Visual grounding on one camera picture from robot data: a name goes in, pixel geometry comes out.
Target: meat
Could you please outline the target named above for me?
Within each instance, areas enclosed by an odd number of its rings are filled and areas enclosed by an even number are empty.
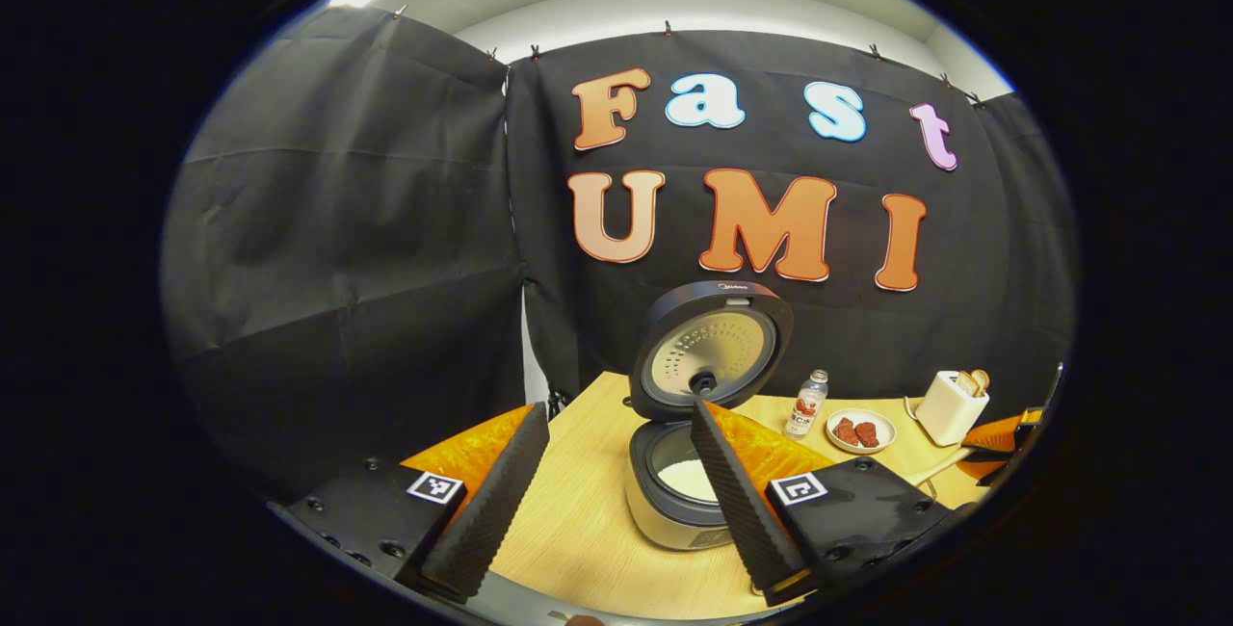
[[[861,441],[857,437],[856,430],[852,429],[852,420],[848,417],[840,419],[840,425],[835,428],[835,437],[845,441],[850,446],[858,445]]]
[[[878,446],[878,428],[873,425],[872,421],[862,421],[856,425],[856,437],[861,440],[861,445],[867,449],[875,449]]]

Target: black fabric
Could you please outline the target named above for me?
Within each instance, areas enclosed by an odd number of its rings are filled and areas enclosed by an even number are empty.
[[[202,423],[272,498],[524,402],[504,76],[430,26],[326,9],[189,148],[168,336]]]
[[[581,118],[573,86],[630,68],[646,70],[651,85],[635,91],[634,118],[618,121],[625,139],[576,152]],[[718,73],[736,83],[746,113],[740,126],[683,127],[665,117],[674,96],[670,85],[695,73]],[[814,133],[808,121],[813,108],[804,100],[810,81],[857,91],[867,122],[863,139],[845,143]],[[920,124],[909,113],[917,104],[932,104],[948,122],[946,147],[958,156],[953,173],[930,160]],[[793,394],[811,370],[825,368],[835,397],[916,397],[938,370],[984,367],[997,394],[990,414],[1038,405],[1043,388],[1012,383],[1051,371],[1057,359],[1022,354],[1009,360],[994,352],[1022,336],[1021,327],[1004,323],[1007,311],[1021,315],[1018,307],[1042,282],[1069,285],[1073,278],[1058,280],[1070,266],[1057,254],[1027,253],[1023,233],[1012,230],[1020,221],[1012,208],[1031,205],[1039,209],[1037,218],[1052,218],[1065,203],[1055,187],[1022,187],[1018,166],[1004,164],[1022,156],[1017,139],[999,155],[983,126],[990,122],[930,74],[879,63],[847,47],[778,35],[647,33],[518,60],[509,85],[510,195],[529,271],[528,324],[550,383],[576,393],[602,370],[629,372],[641,318],[656,297],[695,280],[729,278],[767,285],[795,313],[792,345],[763,393]],[[773,262],[756,274],[740,243],[737,253],[746,261],[736,274],[699,266],[714,214],[703,175],[723,166],[750,170],[772,209],[798,175],[835,184],[838,195],[830,205],[825,248],[831,275],[825,282],[784,280]],[[1010,179],[1005,166],[1012,169]],[[656,203],[655,243],[641,260],[600,262],[573,238],[572,192],[565,182],[572,174],[610,175],[604,226],[608,235],[620,239],[630,223],[630,195],[620,184],[629,170],[666,175]],[[920,283],[907,293],[874,283],[887,251],[882,197],[889,192],[919,197],[928,209],[917,245]],[[1057,336],[1069,338],[1073,302],[1055,309]]]
[[[1001,173],[1010,221],[1009,274],[1000,330],[985,367],[1014,377],[990,386],[995,398],[985,423],[1044,403],[1057,364],[1068,361],[1079,311],[1079,228],[1070,192],[1044,131],[1020,95],[1004,95],[975,108]]]

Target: table surface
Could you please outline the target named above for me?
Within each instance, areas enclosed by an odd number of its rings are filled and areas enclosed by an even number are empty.
[[[628,616],[716,619],[764,611],[735,545],[671,551],[637,530],[625,503],[624,474],[630,436],[646,420],[621,403],[628,396],[628,377],[604,372],[551,420],[551,441],[491,571],[556,599]],[[912,407],[920,399],[910,400]],[[782,430],[793,402],[755,394],[735,412]],[[852,460],[825,434],[826,418],[845,408],[877,412],[895,425],[895,442],[874,456],[900,476],[928,470],[958,449],[935,445],[904,412],[903,399],[827,398],[800,442],[835,462]],[[932,484],[947,508],[978,500],[986,490],[954,467]],[[921,489],[932,495],[927,484]]]

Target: rice cooker lid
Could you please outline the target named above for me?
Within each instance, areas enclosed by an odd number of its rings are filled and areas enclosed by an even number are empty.
[[[630,405],[652,421],[681,421],[697,398],[727,409],[747,402],[774,372],[792,324],[792,307],[752,282],[695,282],[665,293],[647,311]]]

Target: rice cooker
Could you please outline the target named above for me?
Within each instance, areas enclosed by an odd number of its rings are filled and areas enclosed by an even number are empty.
[[[792,307],[752,282],[697,282],[647,311],[630,407],[625,500],[642,535],[671,550],[732,541],[689,437],[693,403],[735,408],[766,384],[792,338]]]

